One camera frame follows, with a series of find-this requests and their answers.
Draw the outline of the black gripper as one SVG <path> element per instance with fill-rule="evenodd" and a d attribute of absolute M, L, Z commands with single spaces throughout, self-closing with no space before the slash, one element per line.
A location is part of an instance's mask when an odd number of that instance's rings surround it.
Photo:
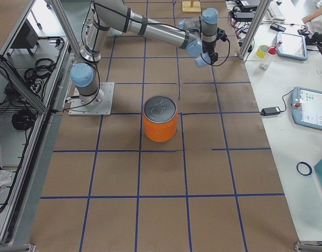
<path fill-rule="evenodd" d="M 227 40 L 227 35 L 225 30 L 218 28 L 217 32 L 214 35 L 205 35 L 202 36 L 203 42 L 203 54 L 202 59 L 203 61 L 208 64 L 212 65 L 218 60 L 218 53 L 215 52 L 216 42 L 218 40 L 222 40 L 225 42 Z"/>

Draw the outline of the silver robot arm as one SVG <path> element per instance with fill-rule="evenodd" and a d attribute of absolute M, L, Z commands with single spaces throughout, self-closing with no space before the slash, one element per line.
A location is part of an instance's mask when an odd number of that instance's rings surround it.
<path fill-rule="evenodd" d="M 218 60 L 216 42 L 228 40 L 225 31 L 218 27 L 219 14 L 215 8 L 205 9 L 199 17 L 184 19 L 178 26 L 137 14 L 124 1 L 91 1 L 90 9 L 92 22 L 79 50 L 83 61 L 89 63 L 100 60 L 100 51 L 110 29 L 132 32 L 183 49 L 195 59 L 198 67 L 213 66 Z"/>

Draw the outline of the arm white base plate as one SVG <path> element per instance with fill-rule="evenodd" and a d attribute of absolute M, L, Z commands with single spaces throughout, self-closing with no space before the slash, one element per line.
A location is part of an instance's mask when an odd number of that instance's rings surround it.
<path fill-rule="evenodd" d="M 72 99 L 69 115 L 71 116 L 100 116 L 111 115 L 113 102 L 114 82 L 101 82 L 100 90 L 92 96 L 85 97 L 79 94 L 77 87 L 74 90 L 76 99 Z"/>

